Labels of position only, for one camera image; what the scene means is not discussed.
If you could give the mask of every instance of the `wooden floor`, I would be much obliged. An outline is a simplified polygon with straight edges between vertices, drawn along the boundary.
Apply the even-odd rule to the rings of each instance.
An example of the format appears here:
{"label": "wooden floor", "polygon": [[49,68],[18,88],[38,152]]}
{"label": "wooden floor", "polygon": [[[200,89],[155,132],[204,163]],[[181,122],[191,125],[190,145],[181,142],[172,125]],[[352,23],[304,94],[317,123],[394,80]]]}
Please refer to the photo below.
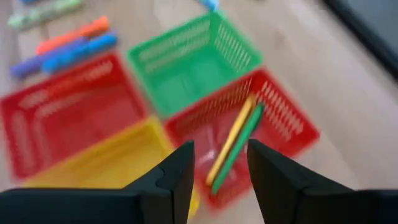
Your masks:
{"label": "wooden floor", "polygon": [[[8,16],[18,0],[0,2],[0,94],[30,85],[9,66],[33,56],[48,37],[107,15],[123,53],[204,13],[195,0],[85,0],[84,10],[17,34]],[[398,187],[398,91],[389,75],[316,0],[221,0],[221,8],[264,54],[266,66],[320,129],[301,164],[352,188]],[[10,186],[0,157],[0,189]],[[262,223],[253,192],[221,215],[202,207],[192,223]]]}

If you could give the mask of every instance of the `yellow basket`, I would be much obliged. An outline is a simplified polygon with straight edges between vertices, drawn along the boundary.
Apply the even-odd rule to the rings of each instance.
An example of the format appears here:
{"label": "yellow basket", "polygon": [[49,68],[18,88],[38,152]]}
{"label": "yellow basket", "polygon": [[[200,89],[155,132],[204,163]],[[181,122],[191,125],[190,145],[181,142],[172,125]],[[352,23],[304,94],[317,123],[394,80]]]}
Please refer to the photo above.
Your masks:
{"label": "yellow basket", "polygon": [[[172,151],[159,120],[150,117],[33,176],[24,186],[121,189]],[[193,190],[189,218],[196,214],[199,203],[199,196]]]}

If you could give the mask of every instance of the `red basket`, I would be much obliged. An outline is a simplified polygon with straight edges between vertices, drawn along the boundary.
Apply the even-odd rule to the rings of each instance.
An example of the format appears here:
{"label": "red basket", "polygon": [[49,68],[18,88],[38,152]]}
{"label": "red basket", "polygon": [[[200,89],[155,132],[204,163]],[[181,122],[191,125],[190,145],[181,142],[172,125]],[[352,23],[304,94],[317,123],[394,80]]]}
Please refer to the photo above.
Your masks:
{"label": "red basket", "polygon": [[147,115],[114,53],[1,100],[12,171],[30,177]]}
{"label": "red basket", "polygon": [[224,208],[251,188],[246,150],[239,155],[217,195],[211,195],[211,188],[205,184],[249,94],[255,94],[257,101],[266,105],[253,138],[290,157],[319,138],[319,132],[265,70],[256,70],[236,80],[170,118],[166,128],[176,146],[195,140],[195,185],[215,210]]}

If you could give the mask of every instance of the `yellow marker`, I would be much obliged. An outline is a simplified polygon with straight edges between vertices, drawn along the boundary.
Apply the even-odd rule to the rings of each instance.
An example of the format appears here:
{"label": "yellow marker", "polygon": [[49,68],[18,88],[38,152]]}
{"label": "yellow marker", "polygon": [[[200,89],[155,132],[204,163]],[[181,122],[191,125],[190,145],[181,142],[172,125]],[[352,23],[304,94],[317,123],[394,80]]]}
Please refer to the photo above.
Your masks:
{"label": "yellow marker", "polygon": [[231,146],[235,142],[236,137],[238,136],[246,118],[249,115],[249,112],[251,108],[254,106],[255,100],[253,96],[249,96],[249,98],[244,102],[243,107],[241,112],[238,115],[238,118],[236,118],[235,123],[232,125],[231,131],[228,134],[228,138],[223,146],[223,149],[221,150],[220,154],[217,157],[216,162],[213,164],[213,167],[210,169],[209,174],[207,175],[206,178],[206,184],[211,186],[221,165],[223,164],[223,161],[225,160],[226,156],[228,155],[229,150],[231,149]]}

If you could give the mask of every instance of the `green basket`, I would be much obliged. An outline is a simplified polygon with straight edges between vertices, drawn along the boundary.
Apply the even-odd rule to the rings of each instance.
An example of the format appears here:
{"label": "green basket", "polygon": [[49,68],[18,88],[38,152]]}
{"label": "green basket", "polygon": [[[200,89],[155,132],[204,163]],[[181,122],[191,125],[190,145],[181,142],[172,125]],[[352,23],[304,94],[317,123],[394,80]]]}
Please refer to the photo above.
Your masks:
{"label": "green basket", "polygon": [[219,12],[210,12],[134,47],[128,58],[163,118],[262,62],[261,54]]}

